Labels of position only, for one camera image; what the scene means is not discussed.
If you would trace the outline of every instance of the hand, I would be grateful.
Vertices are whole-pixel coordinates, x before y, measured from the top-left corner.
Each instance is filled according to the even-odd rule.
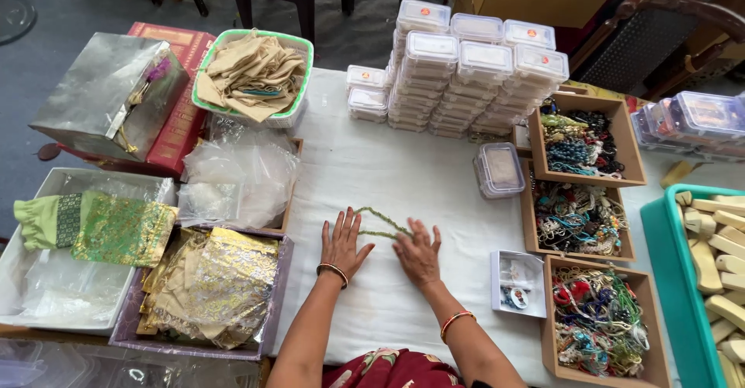
[[[321,262],[330,263],[341,269],[347,279],[351,280],[352,276],[365,261],[367,255],[373,250],[375,244],[367,244],[362,247],[359,254],[357,252],[357,233],[360,231],[362,215],[359,213],[355,217],[355,223],[352,224],[354,213],[352,208],[347,208],[347,217],[344,212],[339,212],[339,217],[334,225],[334,234],[329,240],[329,221],[323,222],[323,250],[321,251]]]
[[[393,243],[393,249],[401,260],[406,276],[411,283],[421,290],[426,284],[440,280],[440,264],[437,253],[440,252],[440,230],[433,227],[434,242],[430,244],[429,232],[422,221],[408,219],[409,228],[414,232],[414,241],[406,234],[399,232],[398,242]]]

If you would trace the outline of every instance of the bangle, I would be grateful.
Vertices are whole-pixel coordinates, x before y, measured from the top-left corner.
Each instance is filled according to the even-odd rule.
[[[449,326],[450,326],[450,325],[451,325],[451,324],[453,323],[453,321],[455,321],[456,319],[459,319],[460,317],[465,317],[465,316],[471,316],[471,318],[473,318],[473,319],[474,319],[474,321],[476,320],[476,316],[475,316],[475,315],[473,315],[473,314],[471,313],[471,311],[461,311],[461,312],[459,312],[459,313],[456,313],[456,314],[454,314],[454,315],[453,315],[452,317],[448,318],[448,319],[447,319],[447,320],[445,321],[445,324],[443,324],[443,325],[442,325],[442,330],[440,330],[440,338],[442,339],[442,342],[443,342],[444,344],[447,344],[447,342],[445,341],[445,332],[446,332],[446,331],[448,330],[448,327],[449,327]]]
[[[349,279],[347,279],[347,275],[344,274],[344,272],[342,272],[341,269],[339,269],[338,267],[334,266],[331,263],[321,263],[321,264],[319,264],[318,267],[316,267],[316,275],[318,275],[318,276],[321,275],[321,269],[323,267],[328,267],[329,269],[333,270],[337,275],[340,276],[340,278],[344,281],[344,284],[341,285],[341,289],[342,290],[346,289],[347,286],[349,286]]]

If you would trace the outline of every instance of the silver gift box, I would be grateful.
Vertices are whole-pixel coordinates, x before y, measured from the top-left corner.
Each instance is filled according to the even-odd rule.
[[[29,126],[78,151],[144,161],[187,82],[169,42],[96,33]]]

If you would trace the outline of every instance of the white box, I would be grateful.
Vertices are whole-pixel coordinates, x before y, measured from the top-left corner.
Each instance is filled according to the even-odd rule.
[[[159,189],[160,196],[158,202],[166,203],[171,206],[176,206],[176,188],[173,185],[172,178],[160,178],[151,177],[149,175],[140,174],[129,174],[129,173],[118,173],[101,170],[86,170],[83,168],[64,168],[55,167],[51,169],[49,175],[42,183],[39,191],[34,196],[34,199],[43,196],[54,196],[60,194],[62,187],[66,183],[68,178],[80,179],[81,183],[85,183],[88,180],[96,180],[98,182],[105,181],[108,178],[116,178],[117,180],[124,181],[128,184],[137,184],[141,188],[149,186]],[[8,242],[5,250],[0,255],[0,324],[7,324],[11,326],[24,326],[32,328],[44,328],[47,330],[56,331],[68,331],[71,333],[82,333],[92,334],[96,336],[110,336],[114,328],[114,323],[119,316],[118,311],[121,309],[121,305],[125,300],[126,291],[131,285],[132,278],[134,277],[135,268],[132,267],[130,270],[129,277],[126,279],[126,284],[121,288],[117,300],[117,308],[112,318],[105,324],[97,327],[91,327],[86,325],[70,324],[65,327],[60,327],[58,324],[45,325],[43,323],[26,323],[21,322],[18,319],[23,309],[20,308],[22,301],[21,293],[24,291],[25,276],[28,270],[31,268],[33,259],[35,256],[30,251],[26,250],[23,246],[23,237],[21,236],[21,226],[16,228],[13,233],[13,237]]]
[[[525,309],[511,307],[502,303],[502,301],[507,300],[507,296],[505,296],[501,289],[502,284],[506,282],[500,279],[499,259],[500,257],[505,258],[507,256],[521,261],[526,266],[523,273],[528,276],[522,276],[520,279],[529,279],[529,284],[525,286],[530,287],[517,288],[530,290],[529,293],[525,293],[524,290],[521,293],[521,296],[524,296],[527,300],[527,307]],[[538,256],[516,251],[492,251],[492,309],[495,311],[507,311],[532,317],[546,318],[543,260]]]

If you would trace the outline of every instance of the basket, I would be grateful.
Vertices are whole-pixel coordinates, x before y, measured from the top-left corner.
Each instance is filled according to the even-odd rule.
[[[640,210],[680,381],[683,386],[726,388],[675,203],[675,194],[685,191],[690,191],[694,199],[707,199],[710,195],[743,196],[745,192],[674,184],[665,189],[662,198],[645,204]]]
[[[210,62],[215,59],[215,50],[217,50],[220,45],[241,39],[245,35],[250,34],[251,31],[252,30],[247,29],[231,29],[220,33],[218,38],[215,39],[215,45],[210,47],[207,55],[202,60],[202,64],[199,66],[199,70],[203,71],[207,69],[207,65],[209,65]],[[267,127],[270,128],[291,128],[295,123],[295,120],[297,120],[298,116],[300,116],[300,113],[308,105],[308,99],[305,97],[305,91],[308,89],[308,82],[311,79],[311,70],[313,68],[313,44],[303,38],[298,38],[293,35],[286,35],[284,33],[276,33],[274,31],[264,30],[253,31],[255,31],[256,34],[259,36],[275,36],[277,40],[279,40],[280,44],[282,44],[284,47],[294,49],[295,52],[297,52],[297,54],[300,55],[300,57],[303,58],[303,61],[305,62],[305,78],[303,78],[303,84],[300,86],[300,91],[297,93],[297,98],[295,98],[292,106],[283,113],[272,114],[263,122]],[[209,104],[208,102],[203,102],[202,100],[200,100],[197,97],[197,82],[194,82],[194,88],[193,90],[191,90],[191,102],[196,107],[214,111],[218,114],[246,117],[236,110],[214,106]]]

